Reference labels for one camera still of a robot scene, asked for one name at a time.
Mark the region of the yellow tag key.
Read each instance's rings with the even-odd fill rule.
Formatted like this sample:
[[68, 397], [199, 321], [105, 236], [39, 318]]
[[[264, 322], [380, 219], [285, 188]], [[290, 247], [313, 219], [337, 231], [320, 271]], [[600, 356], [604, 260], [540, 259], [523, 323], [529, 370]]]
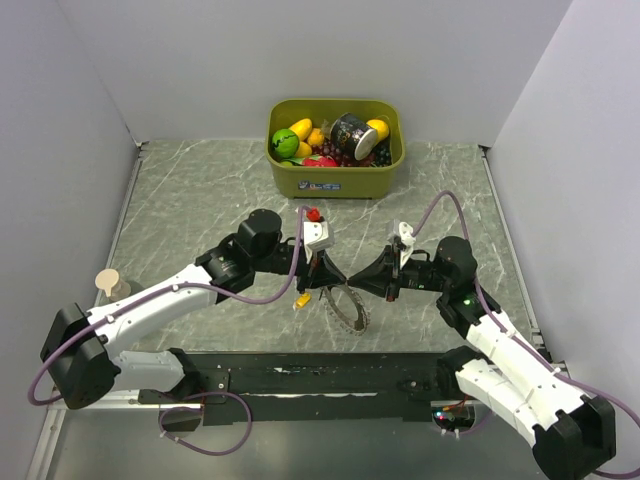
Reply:
[[298, 296], [298, 298], [294, 301], [293, 308], [295, 310], [303, 309], [311, 301], [311, 298], [312, 296], [309, 292], [301, 293]]

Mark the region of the large metal keyring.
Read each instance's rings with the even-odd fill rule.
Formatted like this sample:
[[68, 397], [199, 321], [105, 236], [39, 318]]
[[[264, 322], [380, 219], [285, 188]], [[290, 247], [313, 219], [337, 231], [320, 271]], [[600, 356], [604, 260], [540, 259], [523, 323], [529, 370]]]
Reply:
[[348, 285], [323, 287], [321, 298], [328, 317], [347, 333], [362, 336], [368, 330], [370, 313], [361, 296]]

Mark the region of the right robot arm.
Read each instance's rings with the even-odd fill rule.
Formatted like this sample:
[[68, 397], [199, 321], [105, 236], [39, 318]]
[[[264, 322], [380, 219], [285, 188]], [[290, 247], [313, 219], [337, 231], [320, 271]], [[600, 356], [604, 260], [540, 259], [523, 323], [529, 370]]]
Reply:
[[439, 391], [482, 402], [529, 444], [548, 478], [595, 472], [616, 454], [613, 406], [562, 381], [478, 285], [476, 270], [466, 239], [444, 238], [430, 260], [412, 259], [394, 241], [348, 283], [388, 302], [403, 289], [439, 293], [441, 317], [468, 343], [441, 358]]

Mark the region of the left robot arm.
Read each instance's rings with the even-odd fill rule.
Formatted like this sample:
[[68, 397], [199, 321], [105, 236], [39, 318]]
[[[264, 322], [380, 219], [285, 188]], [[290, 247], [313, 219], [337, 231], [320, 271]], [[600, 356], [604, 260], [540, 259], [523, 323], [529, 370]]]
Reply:
[[49, 375], [58, 399], [72, 410], [110, 392], [136, 388], [185, 402], [199, 383], [188, 355], [180, 349], [132, 352], [130, 346], [173, 320], [227, 299], [267, 305], [291, 286], [305, 293], [345, 283], [326, 253], [333, 243], [333, 230], [316, 209], [298, 209], [296, 235], [289, 239], [282, 237], [276, 212], [255, 210], [236, 232], [170, 278], [90, 310], [76, 303], [61, 308], [36, 376]]

